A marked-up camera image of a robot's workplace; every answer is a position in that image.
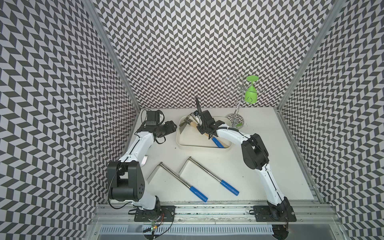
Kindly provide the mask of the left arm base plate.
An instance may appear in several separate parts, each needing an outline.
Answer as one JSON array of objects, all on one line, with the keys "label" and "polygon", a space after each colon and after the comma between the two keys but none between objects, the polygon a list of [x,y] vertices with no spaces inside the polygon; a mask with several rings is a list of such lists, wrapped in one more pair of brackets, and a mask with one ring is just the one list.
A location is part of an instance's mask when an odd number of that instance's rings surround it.
[{"label": "left arm base plate", "polygon": [[137,210],[134,222],[165,222],[171,223],[175,219],[176,206],[160,206],[154,210]]}]

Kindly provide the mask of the wooden handle hoe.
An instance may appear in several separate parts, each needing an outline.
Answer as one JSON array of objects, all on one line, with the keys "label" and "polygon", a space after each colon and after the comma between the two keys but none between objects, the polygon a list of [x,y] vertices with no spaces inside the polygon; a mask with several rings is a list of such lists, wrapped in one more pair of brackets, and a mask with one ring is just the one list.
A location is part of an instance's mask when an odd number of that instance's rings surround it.
[{"label": "wooden handle hoe", "polygon": [[[182,124],[182,127],[181,127],[181,133],[183,132],[183,130],[184,130],[186,125],[189,125],[189,126],[195,128],[195,129],[197,129],[197,127],[198,127],[198,123],[196,122],[195,118],[191,114],[187,115],[186,118],[184,119],[184,123]],[[223,144],[222,142],[220,142],[215,137],[211,137],[210,139],[220,149],[227,149],[229,147],[228,145]]]}]

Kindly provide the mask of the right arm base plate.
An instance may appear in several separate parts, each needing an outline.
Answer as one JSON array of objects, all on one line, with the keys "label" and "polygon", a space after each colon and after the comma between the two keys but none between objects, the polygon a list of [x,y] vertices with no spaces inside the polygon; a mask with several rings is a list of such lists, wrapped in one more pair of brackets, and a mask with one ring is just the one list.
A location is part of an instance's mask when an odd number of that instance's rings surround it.
[{"label": "right arm base plate", "polygon": [[297,217],[291,206],[253,206],[257,222],[296,222]]}]

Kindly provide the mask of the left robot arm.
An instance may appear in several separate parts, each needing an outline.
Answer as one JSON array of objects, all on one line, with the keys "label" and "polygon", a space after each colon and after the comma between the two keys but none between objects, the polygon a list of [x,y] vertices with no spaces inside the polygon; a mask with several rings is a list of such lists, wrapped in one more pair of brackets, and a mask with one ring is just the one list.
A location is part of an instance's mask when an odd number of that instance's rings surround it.
[{"label": "left robot arm", "polygon": [[177,125],[173,121],[153,126],[142,123],[135,133],[134,142],[126,153],[119,160],[110,161],[108,164],[108,202],[111,200],[130,201],[133,206],[145,211],[153,211],[157,208],[159,200],[157,196],[146,190],[142,166],[146,162],[144,158],[147,151],[157,138],[164,138],[176,130]]}]

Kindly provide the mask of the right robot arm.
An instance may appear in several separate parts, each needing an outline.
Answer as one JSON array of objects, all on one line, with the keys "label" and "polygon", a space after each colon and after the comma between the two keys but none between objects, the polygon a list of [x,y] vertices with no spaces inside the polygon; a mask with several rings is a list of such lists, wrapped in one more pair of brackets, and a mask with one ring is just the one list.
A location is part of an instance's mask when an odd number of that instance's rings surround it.
[{"label": "right robot arm", "polygon": [[240,145],[245,165],[256,171],[267,196],[267,205],[255,210],[258,222],[295,222],[295,212],[288,198],[280,190],[269,164],[269,153],[258,134],[245,134],[223,121],[216,121],[208,110],[196,110],[192,117],[197,120],[197,129],[209,138],[219,137]]}]

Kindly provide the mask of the cream storage box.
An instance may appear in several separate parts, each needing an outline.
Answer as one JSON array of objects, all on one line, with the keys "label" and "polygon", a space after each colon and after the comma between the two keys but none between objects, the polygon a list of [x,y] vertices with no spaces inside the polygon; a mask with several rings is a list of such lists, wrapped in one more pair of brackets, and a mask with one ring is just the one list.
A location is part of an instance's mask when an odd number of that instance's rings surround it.
[{"label": "cream storage box", "polygon": [[[233,144],[225,140],[224,138],[217,138],[220,142],[223,144],[228,145],[230,148]],[[177,136],[176,136],[176,142],[179,145],[180,148],[182,149],[187,149],[187,150],[212,150],[212,149],[219,149],[224,151],[224,149],[218,148],[215,143],[209,139],[208,136],[202,135],[198,129],[192,128],[191,126],[186,126],[186,128],[183,130],[182,134],[180,134],[179,127],[177,130]]]}]

